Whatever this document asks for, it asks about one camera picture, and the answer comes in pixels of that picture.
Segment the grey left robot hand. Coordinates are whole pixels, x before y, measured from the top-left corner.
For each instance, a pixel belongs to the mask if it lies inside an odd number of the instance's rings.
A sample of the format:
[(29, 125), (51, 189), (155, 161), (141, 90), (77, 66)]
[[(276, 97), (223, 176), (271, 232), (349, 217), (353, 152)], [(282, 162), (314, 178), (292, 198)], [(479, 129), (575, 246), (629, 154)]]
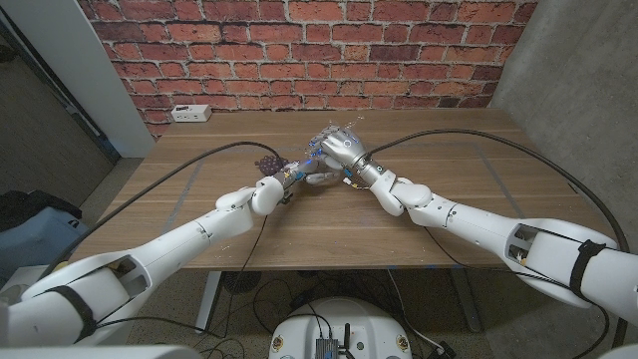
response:
[(297, 180), (303, 180), (310, 185), (332, 184), (341, 179), (341, 174), (323, 161), (303, 160), (293, 164), (290, 170)]

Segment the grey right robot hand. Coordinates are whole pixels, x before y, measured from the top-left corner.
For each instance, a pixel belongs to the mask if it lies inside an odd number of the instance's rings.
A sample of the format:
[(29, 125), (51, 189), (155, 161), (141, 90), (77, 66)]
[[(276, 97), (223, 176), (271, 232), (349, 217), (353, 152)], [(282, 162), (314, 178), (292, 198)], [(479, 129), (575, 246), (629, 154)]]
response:
[(334, 170), (362, 169), (368, 163), (366, 156), (363, 143), (349, 128), (331, 125), (309, 143), (309, 157)]

